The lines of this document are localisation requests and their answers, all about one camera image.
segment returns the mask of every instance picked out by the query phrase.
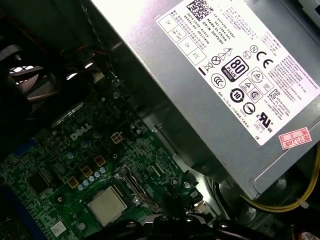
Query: black cable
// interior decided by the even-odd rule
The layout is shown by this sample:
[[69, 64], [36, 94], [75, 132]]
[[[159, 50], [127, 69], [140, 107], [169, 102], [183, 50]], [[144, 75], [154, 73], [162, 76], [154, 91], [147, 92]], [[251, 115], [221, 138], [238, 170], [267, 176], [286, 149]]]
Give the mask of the black cable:
[[213, 187], [214, 187], [214, 191], [215, 191], [215, 194], [216, 194], [218, 200], [220, 201], [222, 207], [224, 208], [224, 210], [228, 214], [230, 220], [234, 221], [235, 217], [233, 216], [232, 211], [231, 211], [229, 205], [227, 204], [224, 196], [221, 194], [219, 183], [218, 182], [214, 182]]
[[[96, 28], [96, 25], [95, 24], [95, 20], [94, 18], [91, 16], [92, 13], [90, 12], [90, 10], [88, 9], [88, 6], [87, 6], [87, 3], [85, 2], [86, 0], [79, 0], [80, 1], [80, 5], [81, 5], [81, 9], [82, 9], [82, 12], [84, 13], [84, 15], [86, 16], [86, 19], [87, 19], [87, 23], [89, 24], [90, 26], [90, 29], [91, 29], [91, 32], [93, 34], [93, 36], [96, 38], [97, 40], [97, 45], [105, 51], [106, 53], [106, 56], [107, 56], [107, 61], [109, 63], [112, 63], [112, 56], [110, 55], [110, 53], [108, 52], [108, 49], [106, 49], [106, 42], [105, 42], [105, 39], [102, 37], [101, 33], [97, 30]], [[110, 67], [110, 70], [115, 73], [115, 69], [113, 67], [112, 64], [109, 65]]]
[[53, 5], [53, 7], [57, 10], [57, 12], [59, 13], [59, 15], [62, 17], [62, 19], [64, 19], [64, 23], [68, 25], [70, 32], [73, 34], [73, 36], [75, 37], [75, 39], [78, 41], [79, 44], [82, 44], [82, 41], [79, 37], [79, 35], [75, 32], [75, 30], [73, 29], [73, 27], [70, 24], [70, 20], [67, 18], [67, 16], [61, 11], [61, 9], [58, 7], [58, 5], [56, 4], [55, 0], [50, 0], [51, 4]]

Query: red sticker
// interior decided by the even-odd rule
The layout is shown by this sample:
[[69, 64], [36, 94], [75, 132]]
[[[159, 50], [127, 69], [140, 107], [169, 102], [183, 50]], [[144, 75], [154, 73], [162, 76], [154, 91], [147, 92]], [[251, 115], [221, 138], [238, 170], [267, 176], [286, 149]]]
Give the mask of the red sticker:
[[312, 141], [307, 127], [280, 135], [279, 139], [283, 150]]

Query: white label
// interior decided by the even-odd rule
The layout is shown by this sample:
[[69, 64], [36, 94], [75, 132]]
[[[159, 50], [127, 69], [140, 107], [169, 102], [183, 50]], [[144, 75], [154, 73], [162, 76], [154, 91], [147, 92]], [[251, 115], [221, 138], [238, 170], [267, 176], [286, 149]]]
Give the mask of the white label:
[[157, 23], [261, 146], [320, 93], [243, 0], [184, 0]]
[[62, 234], [65, 230], [67, 229], [65, 225], [62, 223], [62, 221], [58, 221], [53, 227], [51, 227], [51, 231], [56, 237]]
[[320, 240], [318, 237], [316, 237], [315, 235], [311, 234], [310, 232], [302, 233], [300, 239], [301, 240]]

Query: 80 plus logo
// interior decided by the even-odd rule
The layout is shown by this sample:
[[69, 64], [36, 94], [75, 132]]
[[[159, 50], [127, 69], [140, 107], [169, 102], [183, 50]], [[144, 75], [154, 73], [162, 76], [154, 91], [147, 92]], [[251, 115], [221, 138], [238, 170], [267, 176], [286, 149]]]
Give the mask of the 80 plus logo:
[[249, 70], [248, 64], [240, 57], [236, 56], [225, 66], [222, 67], [221, 71], [229, 79], [230, 82], [235, 82], [243, 74]]

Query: barcode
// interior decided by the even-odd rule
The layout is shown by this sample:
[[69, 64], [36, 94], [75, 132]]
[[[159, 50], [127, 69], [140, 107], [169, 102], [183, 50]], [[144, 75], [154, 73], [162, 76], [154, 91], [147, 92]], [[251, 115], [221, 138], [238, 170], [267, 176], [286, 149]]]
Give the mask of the barcode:
[[194, 0], [186, 7], [198, 21], [202, 21], [214, 11], [214, 9], [208, 4], [207, 0]]

